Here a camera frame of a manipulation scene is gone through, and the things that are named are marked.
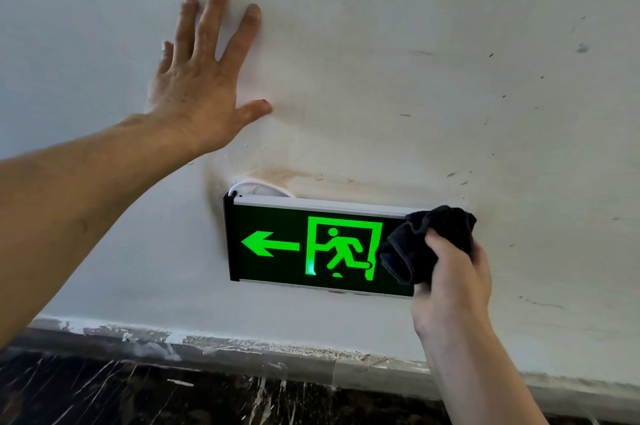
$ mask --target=black cloth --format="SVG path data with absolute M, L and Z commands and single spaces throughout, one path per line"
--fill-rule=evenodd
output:
M 460 250 L 471 255 L 471 232 L 477 220 L 470 212 L 462 208 L 438 206 L 431 211 L 412 212 L 404 218 L 404 223 L 393 230 L 378 249 L 382 265 L 396 277 L 399 284 L 427 282 L 431 285 L 431 274 L 438 257 L 424 243 L 428 228 L 433 228 Z

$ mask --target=dark marble floor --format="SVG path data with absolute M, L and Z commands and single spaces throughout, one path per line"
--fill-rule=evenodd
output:
M 551 425 L 591 424 L 549 420 Z M 41 353 L 0 359 L 2 425 L 449 423 L 437 401 L 299 381 Z

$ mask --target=emergency exit sign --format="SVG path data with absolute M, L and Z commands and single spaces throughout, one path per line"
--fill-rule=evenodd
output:
M 231 280 L 411 296 L 376 257 L 410 208 L 225 196 Z

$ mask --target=white wall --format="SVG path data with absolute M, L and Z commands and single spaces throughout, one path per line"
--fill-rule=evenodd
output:
M 239 96 L 275 113 L 150 190 L 45 314 L 423 359 L 406 300 L 228 281 L 216 199 L 252 174 L 473 211 L 518 367 L 640 384 L 640 0 L 231 0 L 227 36 L 250 1 Z M 139 112 L 179 3 L 0 0 L 0 156 Z

